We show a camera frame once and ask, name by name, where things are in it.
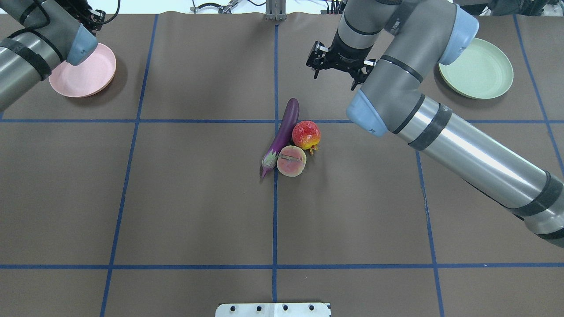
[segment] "blue joint cap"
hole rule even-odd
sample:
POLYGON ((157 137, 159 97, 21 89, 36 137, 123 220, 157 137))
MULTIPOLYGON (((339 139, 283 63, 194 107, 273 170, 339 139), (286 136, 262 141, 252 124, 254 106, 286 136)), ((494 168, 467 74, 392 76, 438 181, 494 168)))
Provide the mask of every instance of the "blue joint cap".
POLYGON ((352 99, 347 108, 347 117, 377 137, 381 137, 387 132, 386 124, 362 90, 359 90, 352 99))
POLYGON ((479 28, 478 20, 456 5, 455 24, 452 28, 451 38, 444 50, 439 63, 450 65, 470 45, 479 28))
POLYGON ((96 40, 96 37, 81 24, 70 47, 67 62, 73 66, 79 65, 94 52, 97 46, 98 40, 96 40))

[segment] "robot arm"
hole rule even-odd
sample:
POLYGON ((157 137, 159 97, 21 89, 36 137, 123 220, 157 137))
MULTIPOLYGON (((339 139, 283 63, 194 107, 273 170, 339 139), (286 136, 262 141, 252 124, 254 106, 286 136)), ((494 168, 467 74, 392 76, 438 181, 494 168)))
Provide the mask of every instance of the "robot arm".
POLYGON ((0 8, 24 26, 0 42, 0 112, 63 61, 79 65, 90 56, 105 17, 86 0, 0 0, 0 8))
POLYGON ((397 134, 564 248, 562 182, 418 91, 435 64, 452 63, 477 30, 475 18, 445 0, 349 0, 331 47, 316 42, 306 64, 315 76, 336 68, 351 74, 353 89, 362 84, 350 120, 378 137, 397 134), (394 40, 378 62, 366 61, 383 29, 394 40))

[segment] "light green plate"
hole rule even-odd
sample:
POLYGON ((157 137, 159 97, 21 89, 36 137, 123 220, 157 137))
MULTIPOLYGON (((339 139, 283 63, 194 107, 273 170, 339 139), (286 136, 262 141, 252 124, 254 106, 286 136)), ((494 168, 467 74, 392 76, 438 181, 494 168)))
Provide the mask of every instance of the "light green plate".
POLYGON ((505 94, 513 83, 513 67, 497 46, 475 38, 454 63, 439 64, 440 74, 457 93, 473 99, 505 94))

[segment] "purple eggplant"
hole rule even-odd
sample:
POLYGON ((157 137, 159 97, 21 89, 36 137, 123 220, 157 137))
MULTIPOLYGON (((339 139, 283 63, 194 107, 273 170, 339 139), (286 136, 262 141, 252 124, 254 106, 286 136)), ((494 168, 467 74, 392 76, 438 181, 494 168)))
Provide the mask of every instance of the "purple eggplant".
POLYGON ((292 130, 298 123, 299 116, 299 103, 296 98, 291 98, 286 105, 286 110, 284 111, 284 116, 282 117, 282 123, 278 129, 278 133, 272 141, 272 145, 266 152, 266 155, 262 159, 261 164, 261 178, 264 178, 268 172, 272 171, 276 166, 276 160, 278 159, 278 154, 283 147, 287 146, 292 138, 292 130))

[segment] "pink plate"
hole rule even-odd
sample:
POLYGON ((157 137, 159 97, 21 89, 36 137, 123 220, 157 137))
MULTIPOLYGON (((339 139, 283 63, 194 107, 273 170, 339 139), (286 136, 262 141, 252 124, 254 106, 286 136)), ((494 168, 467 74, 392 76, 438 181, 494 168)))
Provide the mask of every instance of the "pink plate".
POLYGON ((88 97, 104 89, 116 73, 116 56, 104 44, 98 43, 94 52, 80 65, 66 61, 53 69, 49 83, 67 97, 88 97))

